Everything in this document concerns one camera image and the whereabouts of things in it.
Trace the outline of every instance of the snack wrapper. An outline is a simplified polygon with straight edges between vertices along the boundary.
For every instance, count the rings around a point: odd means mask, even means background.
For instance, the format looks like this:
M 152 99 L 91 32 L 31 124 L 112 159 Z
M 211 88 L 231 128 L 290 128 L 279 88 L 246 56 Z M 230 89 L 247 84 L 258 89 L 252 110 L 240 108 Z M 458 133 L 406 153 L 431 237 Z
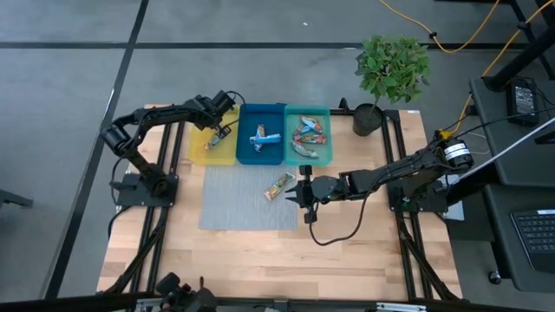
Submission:
M 210 151 L 213 147 L 215 147 L 220 141 L 218 133 L 214 133 L 210 140 L 205 144 L 205 151 Z
M 310 131 L 310 127 L 306 125 L 300 125 L 299 127 L 297 127 L 297 130 L 295 130 L 295 132 L 293 133 L 293 136 L 305 134 L 305 133 L 308 133 L 309 131 Z
M 305 134 L 296 135 L 295 141 L 299 141 L 301 143 L 326 144 L 327 138 L 325 134 Z
M 310 129 L 318 132 L 318 133 L 322 133 L 323 129 L 322 129 L 322 125 L 320 125 L 320 122 L 318 122 L 318 119 L 314 118 L 314 117 L 308 117 L 308 116 L 301 116 L 301 121 L 308 126 Z
M 258 124 L 257 127 L 257 134 L 255 135 L 255 138 L 264 138 L 266 136 L 266 129 L 264 129 L 264 125 L 263 124 Z M 254 150 L 260 153 L 260 150 L 262 149 L 262 144 L 255 144 L 254 145 Z
M 295 176 L 289 172 L 279 177 L 276 183 L 274 183 L 267 191 L 264 191 L 264 196 L 268 200 L 273 200 L 287 185 L 289 182 L 295 179 Z
M 279 143 L 279 142 L 281 142 L 281 134 L 279 134 L 279 133 L 278 134 L 270 134 L 270 135 L 267 135 L 263 138 L 250 137 L 249 140 L 251 141 L 251 144 L 253 144 L 253 145 Z
M 308 158 L 318 158 L 318 154 L 315 151 L 304 148 L 304 146 L 299 141 L 293 140 L 291 144 L 293 145 L 293 149 L 295 150 L 295 152 L 301 154 L 302 156 Z

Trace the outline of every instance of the power adapter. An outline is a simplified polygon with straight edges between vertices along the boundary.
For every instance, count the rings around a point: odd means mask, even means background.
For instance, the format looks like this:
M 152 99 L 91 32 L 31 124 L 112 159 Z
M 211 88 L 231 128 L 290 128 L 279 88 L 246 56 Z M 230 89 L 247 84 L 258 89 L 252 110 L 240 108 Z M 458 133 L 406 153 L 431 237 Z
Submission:
M 530 85 L 523 79 L 511 79 L 506 88 L 507 116 L 517 115 L 508 121 L 525 127 L 538 125 L 537 96 Z

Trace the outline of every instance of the black floor stripe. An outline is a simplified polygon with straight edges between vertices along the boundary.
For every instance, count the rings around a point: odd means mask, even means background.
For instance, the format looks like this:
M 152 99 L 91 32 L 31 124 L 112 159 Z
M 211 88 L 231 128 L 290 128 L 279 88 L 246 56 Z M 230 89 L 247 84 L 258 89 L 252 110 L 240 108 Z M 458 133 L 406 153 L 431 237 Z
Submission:
M 422 42 L 429 49 L 436 43 Z M 457 49 L 462 43 L 442 43 Z M 470 43 L 465 50 L 503 49 L 505 43 Z M 524 49 L 528 43 L 511 43 L 508 49 Z M 359 42 L 0 42 L 0 49 L 360 49 Z
M 140 26 L 144 20 L 147 6 L 148 0 L 142 0 L 131 36 L 129 37 L 129 43 L 131 44 L 137 41 L 137 36 L 139 35 Z M 115 78 L 114 88 L 112 89 L 112 94 L 110 96 L 106 112 L 102 117 L 100 129 L 108 126 L 114 118 L 115 108 L 118 100 L 120 99 L 121 89 L 123 87 L 123 82 L 125 81 L 125 76 L 127 74 L 127 69 L 129 68 L 132 55 L 133 49 L 126 49 L 121 61 L 120 69 L 118 70 L 118 74 Z M 70 217 L 66 223 L 67 227 L 65 232 L 63 232 L 63 239 L 56 250 L 55 262 L 50 267 L 49 273 L 51 272 L 51 275 L 49 276 L 51 276 L 51 278 L 46 282 L 48 285 L 45 285 L 45 299 L 54 299 L 58 297 L 63 282 L 63 276 L 68 268 L 69 258 L 75 245 L 77 234 L 79 233 L 79 227 L 81 226 L 81 221 L 83 215 L 85 214 L 88 197 L 95 181 L 96 171 L 98 169 L 102 156 L 102 150 L 104 148 L 104 142 L 100 138 L 100 129 L 96 135 L 91 154 L 88 157 L 85 172 L 83 173 L 79 187 L 77 188 L 77 193 L 69 213 Z

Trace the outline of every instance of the black plant pot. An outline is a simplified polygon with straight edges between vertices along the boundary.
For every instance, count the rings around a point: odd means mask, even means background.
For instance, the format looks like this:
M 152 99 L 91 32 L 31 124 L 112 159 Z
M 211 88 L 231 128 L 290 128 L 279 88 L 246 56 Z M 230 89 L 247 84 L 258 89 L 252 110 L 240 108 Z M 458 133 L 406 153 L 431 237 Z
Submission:
M 360 136 L 367 136 L 382 126 L 383 111 L 374 104 L 359 105 L 353 114 L 353 131 Z

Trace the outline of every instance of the green leaves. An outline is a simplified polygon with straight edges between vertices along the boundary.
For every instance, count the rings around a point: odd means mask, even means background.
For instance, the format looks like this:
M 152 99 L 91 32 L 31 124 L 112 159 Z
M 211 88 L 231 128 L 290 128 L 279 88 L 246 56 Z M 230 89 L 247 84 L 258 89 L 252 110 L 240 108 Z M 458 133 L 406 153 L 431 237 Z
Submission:
M 396 40 L 374 35 L 362 42 L 363 52 L 356 57 L 356 75 L 362 76 L 360 88 L 376 100 L 387 96 L 392 103 L 401 99 L 417 100 L 420 84 L 429 85 L 427 46 L 414 38 Z
M 383 81 L 378 81 L 376 83 L 376 86 L 378 87 L 378 91 L 380 92 L 380 95 L 385 95 L 385 90 L 386 90 L 386 86 L 385 83 L 383 83 Z
M 366 60 L 366 65 L 368 65 L 368 67 L 374 71 L 379 69 L 378 63 L 375 61 L 375 59 L 372 58 L 372 56 L 368 57 L 368 60 Z
M 382 81 L 388 85 L 389 87 L 393 87 L 394 85 L 397 84 L 397 81 L 395 81 L 395 79 L 391 78 L 391 77 L 383 77 Z

